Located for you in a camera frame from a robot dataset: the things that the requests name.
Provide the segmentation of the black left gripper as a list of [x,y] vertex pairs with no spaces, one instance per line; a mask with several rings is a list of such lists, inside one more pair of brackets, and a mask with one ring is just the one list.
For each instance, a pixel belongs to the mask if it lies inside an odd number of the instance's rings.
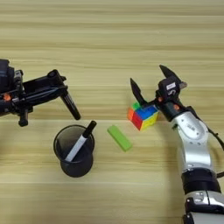
[[51,87],[47,76],[23,83],[23,71],[17,70],[12,77],[10,90],[0,93],[0,116],[19,116],[18,125],[28,125],[32,106],[54,100],[67,93],[67,86]]

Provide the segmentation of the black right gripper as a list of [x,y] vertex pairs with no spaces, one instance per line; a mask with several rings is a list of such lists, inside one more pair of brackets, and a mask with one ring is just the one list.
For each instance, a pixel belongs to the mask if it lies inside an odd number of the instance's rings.
[[[167,66],[160,65],[159,67],[166,78],[174,77],[178,81],[181,81],[181,79]],[[141,94],[141,89],[133,79],[130,79],[130,85],[133,95],[143,108],[155,106],[162,112],[168,122],[171,122],[175,117],[187,112],[187,108],[181,103],[178,97],[169,97],[167,99],[156,97],[152,101],[146,101]]]

